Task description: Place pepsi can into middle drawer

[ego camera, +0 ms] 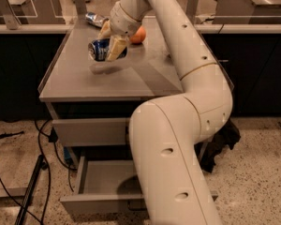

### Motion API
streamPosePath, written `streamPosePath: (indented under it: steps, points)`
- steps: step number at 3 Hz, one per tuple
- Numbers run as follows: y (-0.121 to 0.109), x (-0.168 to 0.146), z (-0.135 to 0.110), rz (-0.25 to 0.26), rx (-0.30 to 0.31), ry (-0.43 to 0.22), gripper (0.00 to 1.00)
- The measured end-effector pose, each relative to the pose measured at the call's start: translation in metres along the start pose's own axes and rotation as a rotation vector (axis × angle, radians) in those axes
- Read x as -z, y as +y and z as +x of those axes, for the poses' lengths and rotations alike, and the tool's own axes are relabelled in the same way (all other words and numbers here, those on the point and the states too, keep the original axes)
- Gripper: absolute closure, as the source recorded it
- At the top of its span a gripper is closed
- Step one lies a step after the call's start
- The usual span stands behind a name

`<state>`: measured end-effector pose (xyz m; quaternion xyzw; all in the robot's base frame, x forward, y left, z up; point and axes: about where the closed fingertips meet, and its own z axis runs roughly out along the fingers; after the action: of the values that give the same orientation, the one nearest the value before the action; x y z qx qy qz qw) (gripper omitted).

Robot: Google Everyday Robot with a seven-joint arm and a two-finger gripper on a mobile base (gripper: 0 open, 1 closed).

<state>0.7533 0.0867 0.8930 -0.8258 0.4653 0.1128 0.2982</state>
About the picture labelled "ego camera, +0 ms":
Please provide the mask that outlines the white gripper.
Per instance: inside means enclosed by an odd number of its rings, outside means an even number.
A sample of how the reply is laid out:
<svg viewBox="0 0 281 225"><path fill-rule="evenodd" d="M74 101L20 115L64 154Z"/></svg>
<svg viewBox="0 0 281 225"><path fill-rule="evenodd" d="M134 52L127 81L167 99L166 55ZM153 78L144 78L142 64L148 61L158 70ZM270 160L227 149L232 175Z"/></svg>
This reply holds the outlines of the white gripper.
<svg viewBox="0 0 281 225"><path fill-rule="evenodd" d="M141 26L141 10L135 2L118 1L111 10L110 21L104 22L98 39L110 38L106 60L115 61L127 46L125 36L134 35Z"/></svg>

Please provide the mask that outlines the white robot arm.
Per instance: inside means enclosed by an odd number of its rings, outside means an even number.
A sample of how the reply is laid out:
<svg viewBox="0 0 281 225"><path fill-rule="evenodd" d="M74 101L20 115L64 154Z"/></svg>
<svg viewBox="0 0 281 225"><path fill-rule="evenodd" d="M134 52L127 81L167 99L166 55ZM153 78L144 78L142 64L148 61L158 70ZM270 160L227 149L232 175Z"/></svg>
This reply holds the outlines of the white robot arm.
<svg viewBox="0 0 281 225"><path fill-rule="evenodd" d="M124 50L152 10L168 46L182 93L142 103L131 115L131 153L152 225L222 225L194 146L229 120L229 82L176 0L120 0L99 35L108 60Z"/></svg>

